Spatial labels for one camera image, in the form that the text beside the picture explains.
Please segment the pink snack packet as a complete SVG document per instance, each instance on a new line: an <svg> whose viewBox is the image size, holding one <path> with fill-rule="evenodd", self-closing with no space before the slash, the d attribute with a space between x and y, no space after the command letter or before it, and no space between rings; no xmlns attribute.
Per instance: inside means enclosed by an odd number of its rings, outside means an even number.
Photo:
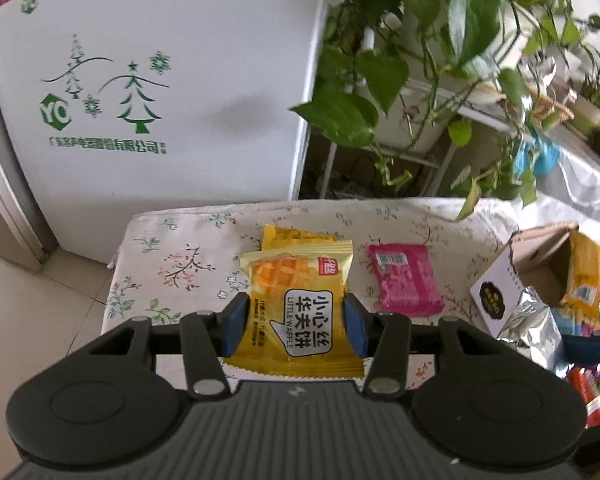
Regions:
<svg viewBox="0 0 600 480"><path fill-rule="evenodd" d="M380 287L379 310L410 318L442 312L444 304L425 245L377 244L367 251Z"/></svg>

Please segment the yellow waffle snack packet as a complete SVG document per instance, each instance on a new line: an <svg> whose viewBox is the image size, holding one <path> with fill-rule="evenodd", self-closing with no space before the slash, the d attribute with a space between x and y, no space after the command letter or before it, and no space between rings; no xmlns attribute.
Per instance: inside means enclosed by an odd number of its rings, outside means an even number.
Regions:
<svg viewBox="0 0 600 480"><path fill-rule="evenodd" d="M343 322L343 296L354 249L350 240L246 252L249 281L244 336L224 362L251 373L360 378Z"/></svg>

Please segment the yellow barcode snack packet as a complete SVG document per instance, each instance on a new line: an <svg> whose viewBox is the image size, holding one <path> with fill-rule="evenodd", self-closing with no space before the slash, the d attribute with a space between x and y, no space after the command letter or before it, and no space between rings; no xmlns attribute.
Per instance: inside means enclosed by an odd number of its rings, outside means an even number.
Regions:
<svg viewBox="0 0 600 480"><path fill-rule="evenodd" d="M337 237L325 233L313 233L293 228L282 228L266 224L261 240L262 250L285 248L298 245L336 242Z"/></svg>

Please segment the silver foil packet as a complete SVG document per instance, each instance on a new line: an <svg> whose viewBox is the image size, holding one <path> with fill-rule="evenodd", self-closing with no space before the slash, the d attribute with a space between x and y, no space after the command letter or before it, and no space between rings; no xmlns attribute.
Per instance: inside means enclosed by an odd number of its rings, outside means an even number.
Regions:
<svg viewBox="0 0 600 480"><path fill-rule="evenodd" d="M522 291L512 315L498 333L498 341L559 378L565 379L569 372L553 312L532 286Z"/></svg>

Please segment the orange striped snack packet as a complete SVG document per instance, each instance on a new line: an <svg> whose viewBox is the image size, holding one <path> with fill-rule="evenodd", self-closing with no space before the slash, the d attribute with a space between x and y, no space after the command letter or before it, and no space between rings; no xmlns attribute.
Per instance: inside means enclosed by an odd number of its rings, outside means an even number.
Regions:
<svg viewBox="0 0 600 480"><path fill-rule="evenodd" d="M600 330L600 245L578 230L569 232L565 293L559 303L562 332L588 336Z"/></svg>

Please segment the cardboard snack box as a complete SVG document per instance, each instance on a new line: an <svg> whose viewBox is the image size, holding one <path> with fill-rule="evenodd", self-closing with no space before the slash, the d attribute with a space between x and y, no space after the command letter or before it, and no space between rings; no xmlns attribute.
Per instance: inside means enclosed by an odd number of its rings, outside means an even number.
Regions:
<svg viewBox="0 0 600 480"><path fill-rule="evenodd" d="M560 326L558 309L565 293L571 230L580 231L576 222L514 233L471 285L471 297L492 336L498 336L528 286L555 311Z"/></svg>

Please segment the patterned tablecloth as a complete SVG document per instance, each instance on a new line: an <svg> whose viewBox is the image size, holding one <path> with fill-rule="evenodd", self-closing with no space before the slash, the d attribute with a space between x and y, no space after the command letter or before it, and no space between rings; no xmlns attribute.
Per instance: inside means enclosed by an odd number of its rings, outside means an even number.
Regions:
<svg viewBox="0 0 600 480"><path fill-rule="evenodd" d="M600 156L564 126L541 139L524 137L538 156L535 168L550 171L535 178L536 201L524 208L523 226L574 221L583 234L600 244Z"/></svg>

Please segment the white plant pot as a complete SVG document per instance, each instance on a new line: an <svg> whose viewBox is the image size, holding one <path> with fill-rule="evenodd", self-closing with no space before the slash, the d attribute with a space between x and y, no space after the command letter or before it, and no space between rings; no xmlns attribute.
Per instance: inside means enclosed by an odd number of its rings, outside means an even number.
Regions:
<svg viewBox="0 0 600 480"><path fill-rule="evenodd" d="M384 35L403 48L402 54L410 69L410 78L393 103L389 115L380 113L375 130L376 139L383 148L404 150L415 155L427 155L442 136L450 118L425 122L431 82L425 77L424 54L417 38L418 21L405 11L401 21L389 14L375 36L375 47L383 47Z"/></svg>

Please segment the white metal plant stand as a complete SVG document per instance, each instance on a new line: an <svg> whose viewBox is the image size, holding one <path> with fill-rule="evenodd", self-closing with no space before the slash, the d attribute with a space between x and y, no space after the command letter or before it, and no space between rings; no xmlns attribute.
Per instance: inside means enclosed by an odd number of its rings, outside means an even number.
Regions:
<svg viewBox="0 0 600 480"><path fill-rule="evenodd" d="M422 164L444 129L464 108L507 98L501 76L515 70L498 65L490 51L454 68L426 42L416 52L402 29L364 27L335 32L324 43L314 96L338 104L342 117L325 126L332 143L365 148L376 156L385 186L402 188L408 171L394 174L398 159Z"/></svg>

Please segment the white refrigerator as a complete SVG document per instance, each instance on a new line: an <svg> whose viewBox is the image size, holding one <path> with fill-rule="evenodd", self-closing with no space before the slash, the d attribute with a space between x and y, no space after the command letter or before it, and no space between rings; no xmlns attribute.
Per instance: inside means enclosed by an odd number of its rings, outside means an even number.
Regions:
<svg viewBox="0 0 600 480"><path fill-rule="evenodd" d="M59 245L145 211L292 200L329 0L0 0L0 111Z"/></svg>

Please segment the green pothos plant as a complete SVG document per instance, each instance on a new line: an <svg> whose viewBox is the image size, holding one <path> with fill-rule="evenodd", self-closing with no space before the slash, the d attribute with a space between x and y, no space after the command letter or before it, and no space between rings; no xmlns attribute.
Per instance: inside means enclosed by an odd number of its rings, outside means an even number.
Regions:
<svg viewBox="0 0 600 480"><path fill-rule="evenodd" d="M483 170L465 169L453 182L452 191L464 200L460 215L469 216L483 197L533 203L538 156L524 137L542 136L560 116L545 79L545 64L550 58L583 58L600 74L600 50L588 43L588 36L600 34L600 14L580 18L572 0L339 0L329 11L323 46L335 32L350 35L381 26L389 14L401 21L405 11L418 21L419 43L429 44L452 67L490 51L496 64L515 70L501 76L507 98L496 103L513 135L503 142L497 160ZM323 133L342 117L342 110L324 96L317 99L314 91L294 112ZM456 146L466 145L472 136L471 121L460 114L444 130Z"/></svg>

